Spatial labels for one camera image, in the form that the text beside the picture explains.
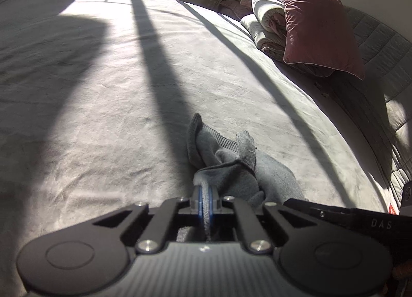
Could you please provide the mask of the grey knit sweater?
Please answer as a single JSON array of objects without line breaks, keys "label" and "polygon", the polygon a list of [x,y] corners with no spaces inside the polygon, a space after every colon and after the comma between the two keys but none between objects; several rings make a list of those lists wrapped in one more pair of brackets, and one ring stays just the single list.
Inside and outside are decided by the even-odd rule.
[{"label": "grey knit sweater", "polygon": [[256,148],[254,138],[241,131],[235,139],[223,136],[195,113],[185,136],[186,152],[179,155],[179,184],[189,189],[200,186],[202,198],[234,196],[251,208],[266,202],[282,204],[288,199],[305,200],[293,172]]}]

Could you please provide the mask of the grey quilted headboard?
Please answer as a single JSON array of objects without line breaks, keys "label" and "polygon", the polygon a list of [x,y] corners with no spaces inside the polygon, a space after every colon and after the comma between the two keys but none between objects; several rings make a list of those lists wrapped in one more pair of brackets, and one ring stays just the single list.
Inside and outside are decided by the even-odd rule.
[{"label": "grey quilted headboard", "polygon": [[411,181],[411,42],[347,6],[366,77],[343,72],[309,80],[307,92],[342,134],[379,199],[401,205]]}]

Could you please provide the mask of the grey bed sheet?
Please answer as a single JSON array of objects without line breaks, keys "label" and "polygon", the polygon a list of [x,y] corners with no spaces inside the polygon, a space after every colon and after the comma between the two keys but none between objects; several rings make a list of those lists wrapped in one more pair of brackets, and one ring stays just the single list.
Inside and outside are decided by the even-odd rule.
[{"label": "grey bed sheet", "polygon": [[249,132],[307,199],[385,211],[357,128],[292,76],[240,23],[178,0],[2,0],[1,295],[23,294],[32,239],[190,195],[194,114]]}]

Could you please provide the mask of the maroon pillow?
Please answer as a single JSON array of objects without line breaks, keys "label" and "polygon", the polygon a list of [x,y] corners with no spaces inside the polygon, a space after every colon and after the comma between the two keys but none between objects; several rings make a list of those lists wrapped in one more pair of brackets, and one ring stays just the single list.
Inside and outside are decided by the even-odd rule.
[{"label": "maroon pillow", "polygon": [[353,30],[341,0],[284,0],[286,64],[314,65],[365,78]]}]

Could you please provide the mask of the folded white pink quilt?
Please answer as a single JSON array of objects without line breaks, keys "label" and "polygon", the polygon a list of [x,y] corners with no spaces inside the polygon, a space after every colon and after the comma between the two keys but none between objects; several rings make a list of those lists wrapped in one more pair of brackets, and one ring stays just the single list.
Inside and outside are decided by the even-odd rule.
[{"label": "folded white pink quilt", "polygon": [[327,46],[316,38],[318,30],[312,32],[304,25],[296,31],[290,27],[291,15],[286,12],[284,0],[241,0],[241,4],[251,10],[240,22],[258,50],[308,75],[333,74]]}]

